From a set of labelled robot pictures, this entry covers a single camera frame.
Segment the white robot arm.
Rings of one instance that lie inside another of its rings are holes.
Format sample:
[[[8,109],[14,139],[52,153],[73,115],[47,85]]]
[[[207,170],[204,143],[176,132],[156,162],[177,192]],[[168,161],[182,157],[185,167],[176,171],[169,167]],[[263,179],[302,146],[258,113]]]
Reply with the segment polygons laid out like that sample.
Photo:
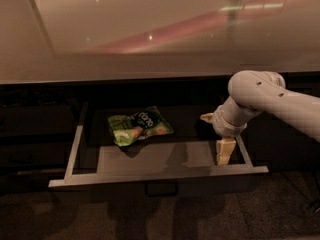
[[[247,154],[240,134],[262,112],[274,115],[320,141],[320,99],[290,91],[277,72],[239,71],[228,82],[229,97],[213,113],[200,116],[221,137],[216,144],[218,165],[227,165],[236,145]]]

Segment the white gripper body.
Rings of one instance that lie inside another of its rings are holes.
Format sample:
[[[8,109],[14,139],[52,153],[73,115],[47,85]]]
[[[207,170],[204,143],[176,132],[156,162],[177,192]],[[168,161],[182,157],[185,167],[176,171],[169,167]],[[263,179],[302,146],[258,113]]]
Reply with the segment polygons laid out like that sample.
[[[247,127],[248,117],[239,107],[220,105],[213,113],[212,125],[223,138],[235,138]]]

